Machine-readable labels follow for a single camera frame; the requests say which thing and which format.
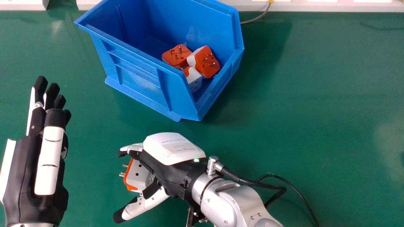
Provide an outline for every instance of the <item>white thumb segment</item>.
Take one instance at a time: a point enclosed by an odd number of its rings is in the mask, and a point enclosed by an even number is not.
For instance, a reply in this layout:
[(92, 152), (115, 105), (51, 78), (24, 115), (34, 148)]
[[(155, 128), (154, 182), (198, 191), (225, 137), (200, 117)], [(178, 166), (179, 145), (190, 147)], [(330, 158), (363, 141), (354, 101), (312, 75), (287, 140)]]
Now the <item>white thumb segment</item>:
[(55, 193), (63, 134), (64, 129), (60, 127), (48, 126), (44, 129), (35, 179), (34, 193), (36, 195), (53, 195)]
[(6, 150), (4, 152), (3, 164), (0, 170), (0, 200), (3, 203), (4, 193), (6, 192), (8, 175), (10, 174), (11, 162), (13, 161), (16, 141), (7, 140)]
[(130, 220), (136, 216), (143, 214), (144, 212), (153, 209), (169, 196), (166, 194), (163, 187), (161, 187), (152, 197), (145, 200), (144, 197), (140, 197), (137, 202), (128, 204), (122, 212), (122, 218), (124, 220)]

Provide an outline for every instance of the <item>blue plastic bin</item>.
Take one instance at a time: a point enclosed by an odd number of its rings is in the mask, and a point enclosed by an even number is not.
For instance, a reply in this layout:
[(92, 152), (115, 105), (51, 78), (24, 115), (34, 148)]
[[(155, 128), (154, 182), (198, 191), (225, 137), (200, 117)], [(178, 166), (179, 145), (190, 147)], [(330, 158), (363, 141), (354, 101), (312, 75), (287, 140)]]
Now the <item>blue plastic bin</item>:
[[(244, 51), (238, 11), (215, 0), (104, 0), (75, 24), (91, 35), (106, 84), (176, 122), (202, 120)], [(194, 94), (184, 73), (161, 61), (181, 43), (208, 45), (221, 65)]]

